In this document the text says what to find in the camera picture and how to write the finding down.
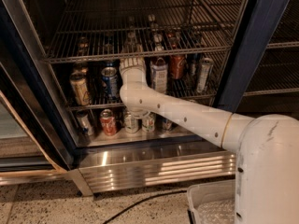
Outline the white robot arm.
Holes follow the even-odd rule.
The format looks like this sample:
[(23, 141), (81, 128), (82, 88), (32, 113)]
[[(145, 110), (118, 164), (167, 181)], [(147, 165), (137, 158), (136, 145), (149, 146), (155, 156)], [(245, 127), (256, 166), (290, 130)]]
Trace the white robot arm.
[(121, 99), (139, 119), (153, 112), (236, 155), (235, 224), (298, 224), (299, 120), (257, 119), (151, 89), (142, 58), (124, 58)]

